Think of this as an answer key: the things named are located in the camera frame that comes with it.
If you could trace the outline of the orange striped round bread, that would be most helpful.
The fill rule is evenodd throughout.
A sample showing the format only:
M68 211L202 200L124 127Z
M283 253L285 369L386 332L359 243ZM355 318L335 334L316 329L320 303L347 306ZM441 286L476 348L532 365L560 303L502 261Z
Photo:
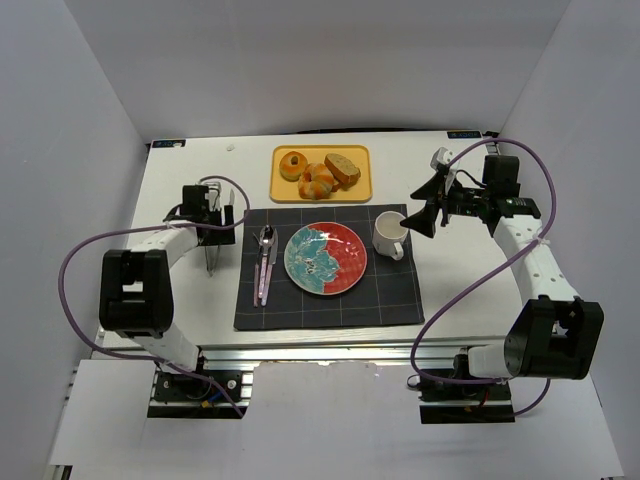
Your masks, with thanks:
M323 163L311 163L298 180L301 198L321 200L332 193L333 174Z

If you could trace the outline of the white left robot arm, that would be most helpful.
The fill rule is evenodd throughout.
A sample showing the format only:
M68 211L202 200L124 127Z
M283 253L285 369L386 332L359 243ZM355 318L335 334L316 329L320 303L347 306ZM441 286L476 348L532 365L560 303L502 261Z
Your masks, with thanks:
M101 327L189 372L201 370L202 354L174 323L170 269L201 249L207 273L214 272L220 248L235 243L235 195L226 205L221 199L218 181L185 186L181 204L165 217L166 229L131 249L108 251L102 261Z

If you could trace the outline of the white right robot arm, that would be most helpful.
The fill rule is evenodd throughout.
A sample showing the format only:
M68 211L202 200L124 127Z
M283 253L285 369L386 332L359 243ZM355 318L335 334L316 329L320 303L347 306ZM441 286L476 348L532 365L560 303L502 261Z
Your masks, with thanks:
M534 200L520 194L519 160L488 155L481 181L465 187L441 147L430 162L434 176L413 193L424 208L402 226L433 237L437 225L453 215L474 217L487 226L503 251L516 281L522 310L496 345L470 347L463 353L454 382L489 383L514 377L583 379L591 366L604 323L596 302L583 300L562 274Z

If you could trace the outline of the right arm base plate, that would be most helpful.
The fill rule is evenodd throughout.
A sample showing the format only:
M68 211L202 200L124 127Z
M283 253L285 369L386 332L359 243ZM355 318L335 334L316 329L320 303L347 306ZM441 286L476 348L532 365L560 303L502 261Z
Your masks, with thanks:
M507 384L454 385L419 377L419 413L423 425L514 423L511 390Z

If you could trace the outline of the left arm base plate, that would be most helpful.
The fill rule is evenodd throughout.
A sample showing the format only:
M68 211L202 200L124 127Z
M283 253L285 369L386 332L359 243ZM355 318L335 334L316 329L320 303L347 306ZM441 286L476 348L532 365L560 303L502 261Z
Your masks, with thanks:
M252 377L241 370L204 370L245 413ZM147 417L151 419L231 419L239 420L233 406L210 383L183 374L158 371L154 377Z

